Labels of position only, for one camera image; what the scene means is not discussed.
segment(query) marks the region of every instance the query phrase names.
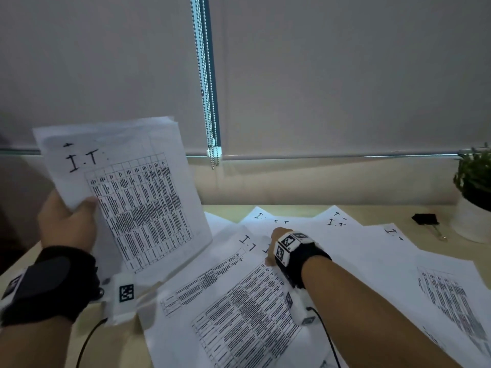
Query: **left hand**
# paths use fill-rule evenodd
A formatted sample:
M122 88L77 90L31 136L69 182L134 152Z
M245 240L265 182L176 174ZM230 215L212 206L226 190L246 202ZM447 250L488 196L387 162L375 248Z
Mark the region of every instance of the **left hand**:
M97 198L91 196L82 201L71 213L58 191L54 189L37 216L41 232L41 246L46 248L62 245L90 253L97 235L94 221L97 202Z
M282 237L286 233L289 233L290 231L293 230L291 228L284 227L277 227L273 230L273 233L271 234L271 244L270 247L267 249L267 257L264 260L264 264L266 266L276 266L276 261L274 260L274 243L278 241L280 237Z

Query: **wooden desk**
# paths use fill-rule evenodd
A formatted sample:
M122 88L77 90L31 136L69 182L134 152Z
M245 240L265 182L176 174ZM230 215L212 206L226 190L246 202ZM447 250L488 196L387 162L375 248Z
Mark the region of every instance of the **wooden desk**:
M282 216L313 217L326 210L329 205L262 205L271 214ZM205 205L207 212L239 222L254 205ZM491 288L491 246L477 244L458 236L448 226L453 207L451 206L380 206L380 205L340 205L350 216L363 225L396 223L404 234L420 249L473 260L484 282ZM433 212L440 221L440 230L448 238L448 242L438 241L429 228L418 226L411 216L414 213ZM27 267L34 262L39 254L37 244L18 260L7 272L0 276L0 292L3 293L12 272ZM99 304L87 307L75 322L68 347L65 367L74 368L77 358L90 330L102 318ZM145 344L145 337L138 318L115 327L100 328L91 337L83 354L81 367L105 368L152 367L152 361Z

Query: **green plant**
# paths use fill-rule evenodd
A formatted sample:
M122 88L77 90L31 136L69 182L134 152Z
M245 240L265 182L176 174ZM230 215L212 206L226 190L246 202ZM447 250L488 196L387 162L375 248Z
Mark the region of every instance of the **green plant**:
M454 176L454 184L464 192L465 185L491 193L491 148L484 143L479 150L471 148L470 154L459 154L459 168Z

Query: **potted plant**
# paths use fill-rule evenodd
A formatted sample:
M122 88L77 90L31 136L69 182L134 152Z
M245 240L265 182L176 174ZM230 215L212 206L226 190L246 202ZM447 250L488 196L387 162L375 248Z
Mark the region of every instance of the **potted plant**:
M459 157L454 184L462 195L450 226L466 239L491 244L491 148L484 143Z

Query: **black wrist strap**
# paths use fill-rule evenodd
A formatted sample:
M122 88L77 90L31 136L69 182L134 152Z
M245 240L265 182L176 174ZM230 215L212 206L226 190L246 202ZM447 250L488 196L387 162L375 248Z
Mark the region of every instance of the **black wrist strap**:
M83 250L44 248L28 267L13 302L3 311L2 325L33 323L58 315L74 322L97 297L96 271L95 258Z
M292 287L305 288L302 280L302 268L304 263L313 256L323 256L331 260L331 257L322 249L316 247L315 243L301 244L297 249L290 253L288 266L284 266L278 258L275 257L274 259L283 274L286 275L286 278Z

